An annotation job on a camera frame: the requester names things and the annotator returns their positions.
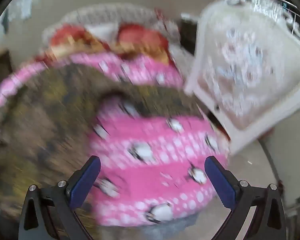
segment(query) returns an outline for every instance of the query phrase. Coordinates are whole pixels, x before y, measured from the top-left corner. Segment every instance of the brown patterned fabric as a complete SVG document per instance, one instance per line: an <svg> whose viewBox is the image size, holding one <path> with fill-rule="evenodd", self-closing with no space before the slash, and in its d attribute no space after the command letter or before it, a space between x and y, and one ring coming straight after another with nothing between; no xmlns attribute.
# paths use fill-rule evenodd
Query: brown patterned fabric
<svg viewBox="0 0 300 240"><path fill-rule="evenodd" d="M49 68L30 79L0 108L0 208L18 219L27 189L55 185L88 159L87 133L102 100L112 94L129 99L141 116L202 117L195 98L181 90L114 82L95 68L70 64ZM92 199L78 210L98 239Z"/></svg>

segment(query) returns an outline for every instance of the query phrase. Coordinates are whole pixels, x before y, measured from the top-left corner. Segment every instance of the metal screw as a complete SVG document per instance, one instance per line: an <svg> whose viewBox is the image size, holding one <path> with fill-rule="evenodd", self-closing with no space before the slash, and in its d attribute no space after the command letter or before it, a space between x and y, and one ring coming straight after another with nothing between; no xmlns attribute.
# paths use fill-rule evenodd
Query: metal screw
<svg viewBox="0 0 300 240"><path fill-rule="evenodd" d="M58 182L58 187L64 187L67 184L65 180L61 180Z"/></svg>
<svg viewBox="0 0 300 240"><path fill-rule="evenodd" d="M30 190L30 191L34 191L34 190L35 190L35 188L36 188L36 186L35 186L35 185L31 185L31 186L29 187L29 190Z"/></svg>
<svg viewBox="0 0 300 240"><path fill-rule="evenodd" d="M276 186L275 184L270 184L270 188L271 188L272 190L276 190L276 189L277 189L277 186Z"/></svg>
<svg viewBox="0 0 300 240"><path fill-rule="evenodd" d="M245 180L241 180L241 181L240 181L240 185L241 185L242 187L247 187L249 184L248 184L248 182L246 182Z"/></svg>

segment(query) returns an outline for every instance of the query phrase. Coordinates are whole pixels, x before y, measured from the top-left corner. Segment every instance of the white chair backrest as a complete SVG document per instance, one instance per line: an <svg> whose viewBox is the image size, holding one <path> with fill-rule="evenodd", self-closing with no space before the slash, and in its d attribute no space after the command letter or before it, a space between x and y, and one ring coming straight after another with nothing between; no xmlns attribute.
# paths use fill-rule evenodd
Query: white chair backrest
<svg viewBox="0 0 300 240"><path fill-rule="evenodd" d="M298 24L273 0L210 4L185 92L210 109L237 153L300 108Z"/></svg>

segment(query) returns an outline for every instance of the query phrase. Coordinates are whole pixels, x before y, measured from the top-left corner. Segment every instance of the wire rack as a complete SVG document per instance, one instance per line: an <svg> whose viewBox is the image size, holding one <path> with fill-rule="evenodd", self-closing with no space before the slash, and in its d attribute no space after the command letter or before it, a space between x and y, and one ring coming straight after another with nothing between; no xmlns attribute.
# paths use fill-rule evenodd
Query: wire rack
<svg viewBox="0 0 300 240"><path fill-rule="evenodd" d="M281 7L284 11L289 12L292 17L294 18L294 22L292 25L292 30L291 30L291 34L294 35L295 34L295 23L298 23L300 26L300 12L297 8L297 6L295 6L294 4L286 1L286 0L274 0L277 1L277 5Z"/></svg>

